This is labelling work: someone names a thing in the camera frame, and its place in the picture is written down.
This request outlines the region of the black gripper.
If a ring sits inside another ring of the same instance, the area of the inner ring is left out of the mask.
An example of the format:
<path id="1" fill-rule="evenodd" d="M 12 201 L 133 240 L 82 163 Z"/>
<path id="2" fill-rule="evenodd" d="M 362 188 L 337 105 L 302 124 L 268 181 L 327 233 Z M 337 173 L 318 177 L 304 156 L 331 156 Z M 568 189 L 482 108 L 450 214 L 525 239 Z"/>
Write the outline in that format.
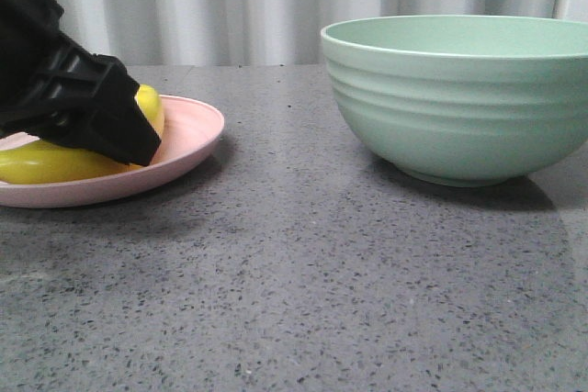
<path id="1" fill-rule="evenodd" d="M 147 165 L 161 137 L 116 58 L 60 30 L 56 0 L 1 0 L 1 135 L 24 132 L 117 162 Z"/>

